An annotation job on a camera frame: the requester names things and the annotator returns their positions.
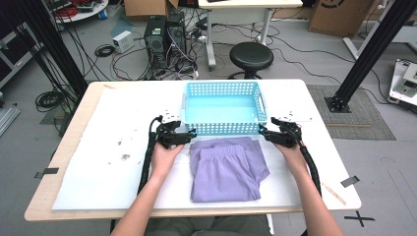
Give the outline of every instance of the chair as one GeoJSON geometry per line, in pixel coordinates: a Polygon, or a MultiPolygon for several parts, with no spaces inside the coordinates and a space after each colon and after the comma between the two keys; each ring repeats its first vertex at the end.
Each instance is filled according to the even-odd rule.
{"type": "Polygon", "coordinates": [[[234,73],[227,80],[235,80],[237,75],[245,75],[245,80],[261,79],[257,72],[269,67],[273,62],[272,51],[257,42],[240,42],[232,47],[229,56],[233,64],[243,72],[234,73]]]}

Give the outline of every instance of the hand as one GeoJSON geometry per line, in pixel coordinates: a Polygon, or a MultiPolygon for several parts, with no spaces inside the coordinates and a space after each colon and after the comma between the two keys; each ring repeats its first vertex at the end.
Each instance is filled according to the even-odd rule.
{"type": "Polygon", "coordinates": [[[298,177],[300,174],[309,173],[307,170],[307,163],[298,145],[295,145],[294,147],[284,147],[276,144],[273,145],[283,154],[294,177],[298,177]]]}
{"type": "Polygon", "coordinates": [[[183,145],[180,145],[173,149],[166,149],[160,143],[156,143],[153,149],[151,161],[151,177],[162,178],[164,180],[174,164],[175,157],[183,149],[183,147],[183,145]]]}

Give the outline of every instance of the person's forearm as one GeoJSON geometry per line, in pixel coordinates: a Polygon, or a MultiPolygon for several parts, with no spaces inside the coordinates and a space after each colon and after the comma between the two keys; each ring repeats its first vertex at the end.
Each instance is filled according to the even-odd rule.
{"type": "Polygon", "coordinates": [[[297,173],[294,175],[300,192],[304,216],[309,235],[343,235],[340,227],[322,200],[310,175],[297,173]]]}
{"type": "Polygon", "coordinates": [[[164,179],[150,177],[111,235],[144,235],[164,179]]]}

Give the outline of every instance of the folded purple garment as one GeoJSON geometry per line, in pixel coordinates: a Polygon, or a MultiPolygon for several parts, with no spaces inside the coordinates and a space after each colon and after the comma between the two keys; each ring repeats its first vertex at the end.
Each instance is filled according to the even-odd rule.
{"type": "Polygon", "coordinates": [[[260,142],[253,141],[249,137],[242,138],[226,138],[226,139],[215,139],[208,141],[199,141],[191,144],[191,173],[196,176],[200,161],[200,152],[202,149],[208,148],[220,148],[233,145],[240,145],[243,147],[246,153],[246,158],[249,163],[249,168],[254,176],[255,181],[261,183],[267,176],[269,176],[269,170],[265,163],[264,154],[262,153],[260,142]]]}
{"type": "Polygon", "coordinates": [[[240,145],[202,149],[191,199],[195,203],[258,200],[259,183],[240,145]]]}

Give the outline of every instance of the table leg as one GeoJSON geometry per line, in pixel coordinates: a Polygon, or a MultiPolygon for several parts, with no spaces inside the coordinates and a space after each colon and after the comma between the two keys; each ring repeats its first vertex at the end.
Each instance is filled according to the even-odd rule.
{"type": "Polygon", "coordinates": [[[215,67],[214,50],[211,41],[211,10],[208,10],[208,36],[206,38],[206,50],[208,54],[208,69],[212,71],[215,67]]]}
{"type": "Polygon", "coordinates": [[[262,28],[261,41],[260,41],[260,43],[263,45],[266,45],[269,21],[270,21],[271,16],[272,16],[272,8],[267,8],[265,11],[264,26],[262,28]]]}

